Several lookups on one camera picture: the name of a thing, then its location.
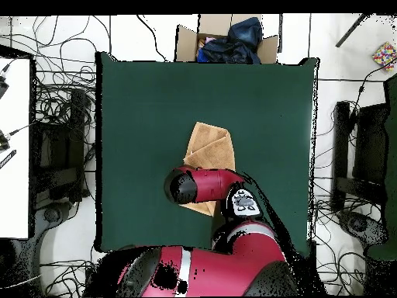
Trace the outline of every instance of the green table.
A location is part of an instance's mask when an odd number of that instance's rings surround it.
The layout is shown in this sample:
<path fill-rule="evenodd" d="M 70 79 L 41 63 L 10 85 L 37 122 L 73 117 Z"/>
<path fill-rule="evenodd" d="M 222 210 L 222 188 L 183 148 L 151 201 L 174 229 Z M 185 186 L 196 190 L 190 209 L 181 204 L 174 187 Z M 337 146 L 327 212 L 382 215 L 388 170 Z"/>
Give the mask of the green table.
<path fill-rule="evenodd" d="M 307 255 L 316 64 L 315 58 L 301 65 L 118 62 L 97 54 L 98 249 L 210 248 L 212 218 L 170 203 L 163 190 L 200 121 L 228 129 L 237 172 L 256 179 Z"/>
<path fill-rule="evenodd" d="M 384 83 L 385 99 L 390 113 L 385 122 L 388 152 L 385 170 L 385 189 L 388 197 L 382 209 L 388 229 L 385 244 L 371 246 L 368 256 L 383 261 L 397 260 L 397 74 Z"/>

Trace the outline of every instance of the tan towel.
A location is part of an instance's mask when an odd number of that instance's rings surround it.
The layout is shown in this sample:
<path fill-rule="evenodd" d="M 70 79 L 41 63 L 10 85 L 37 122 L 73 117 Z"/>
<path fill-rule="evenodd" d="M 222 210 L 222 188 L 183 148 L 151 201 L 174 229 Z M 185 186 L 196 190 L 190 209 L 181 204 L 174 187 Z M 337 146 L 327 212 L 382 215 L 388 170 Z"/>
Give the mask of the tan towel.
<path fill-rule="evenodd" d="M 217 126 L 196 123 L 183 161 L 185 165 L 195 168 L 236 170 L 232 138 L 229 132 Z M 211 201 L 188 203 L 182 206 L 213 217 L 215 204 L 215 201 Z"/>

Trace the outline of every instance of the red robot arm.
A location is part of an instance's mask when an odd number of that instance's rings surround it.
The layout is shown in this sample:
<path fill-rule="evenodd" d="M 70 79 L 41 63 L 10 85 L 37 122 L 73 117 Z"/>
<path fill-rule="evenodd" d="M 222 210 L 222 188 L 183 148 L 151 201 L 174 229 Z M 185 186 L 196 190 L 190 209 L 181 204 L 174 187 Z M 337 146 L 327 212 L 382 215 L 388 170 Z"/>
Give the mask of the red robot arm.
<path fill-rule="evenodd" d="M 235 219 L 212 250 L 148 248 L 119 278 L 117 296 L 293 296 L 296 285 L 273 230 L 244 179 L 229 170 L 176 168 L 164 191 L 174 203 L 225 200 Z M 219 245 L 228 250 L 219 252 Z"/>

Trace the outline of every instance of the dark blue fabric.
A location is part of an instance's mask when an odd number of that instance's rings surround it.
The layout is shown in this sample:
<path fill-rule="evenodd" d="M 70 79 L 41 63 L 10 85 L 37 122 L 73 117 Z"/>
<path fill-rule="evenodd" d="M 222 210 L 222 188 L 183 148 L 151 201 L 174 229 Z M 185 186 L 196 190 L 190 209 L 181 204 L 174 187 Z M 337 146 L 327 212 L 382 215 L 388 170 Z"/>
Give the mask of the dark blue fabric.
<path fill-rule="evenodd" d="M 202 52 L 202 48 L 200 48 L 198 50 L 198 56 L 197 56 L 197 61 L 199 63 L 207 63 L 208 62 L 208 58 L 204 55 L 204 53 Z"/>
<path fill-rule="evenodd" d="M 255 53 L 262 37 L 261 22 L 251 17 L 231 26 L 227 37 L 209 41 L 202 52 L 212 63 L 260 64 Z"/>

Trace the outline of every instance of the colorful box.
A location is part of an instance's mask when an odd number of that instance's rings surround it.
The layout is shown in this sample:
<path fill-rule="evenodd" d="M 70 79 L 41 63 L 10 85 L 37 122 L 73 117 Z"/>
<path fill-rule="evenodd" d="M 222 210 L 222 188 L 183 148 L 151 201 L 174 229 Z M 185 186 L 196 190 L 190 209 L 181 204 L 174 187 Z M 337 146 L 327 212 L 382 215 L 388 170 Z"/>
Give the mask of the colorful box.
<path fill-rule="evenodd" d="M 376 53 L 372 55 L 372 58 L 374 58 L 374 61 L 377 62 L 378 64 L 380 64 L 381 66 L 386 65 L 387 63 L 389 63 L 396 57 L 397 57 L 397 52 L 396 52 L 395 48 L 389 42 L 384 43 L 376 51 Z M 392 71 L 394 69 L 394 65 L 395 65 L 395 62 L 388 65 L 385 68 L 385 70 Z"/>

